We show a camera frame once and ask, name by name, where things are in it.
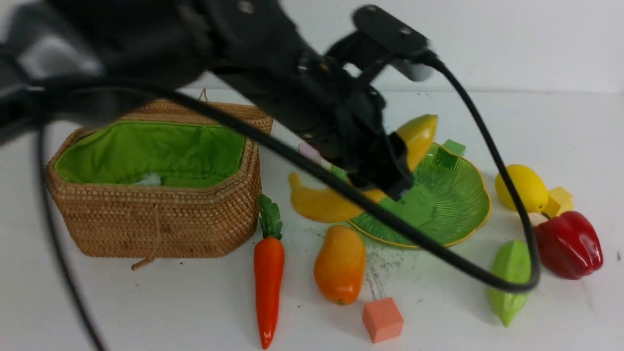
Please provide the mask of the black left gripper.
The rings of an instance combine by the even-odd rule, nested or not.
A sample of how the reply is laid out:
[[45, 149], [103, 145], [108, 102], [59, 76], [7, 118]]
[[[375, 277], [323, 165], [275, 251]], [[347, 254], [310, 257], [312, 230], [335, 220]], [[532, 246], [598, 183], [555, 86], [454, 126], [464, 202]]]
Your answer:
[[214, 36], [214, 73], [324, 158], [356, 170], [349, 173], [353, 186], [399, 201], [414, 185], [406, 143], [397, 132], [383, 134], [383, 99], [344, 69], [346, 62], [371, 62], [354, 57], [364, 44], [355, 31], [321, 55], [294, 29], [221, 33]]

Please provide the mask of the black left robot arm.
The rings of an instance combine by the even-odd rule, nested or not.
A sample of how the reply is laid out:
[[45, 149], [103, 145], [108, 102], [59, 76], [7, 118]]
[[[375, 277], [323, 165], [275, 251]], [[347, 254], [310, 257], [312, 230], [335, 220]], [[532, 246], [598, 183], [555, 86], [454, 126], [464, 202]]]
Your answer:
[[325, 53], [277, 0], [33, 0], [14, 7], [1, 42], [1, 142], [54, 120], [103, 126], [167, 98], [245, 134], [321, 180], [327, 173], [266, 133], [178, 89], [205, 71], [254, 103], [362, 191], [398, 200], [412, 188], [407, 141], [383, 127], [371, 86], [426, 38], [377, 6]]

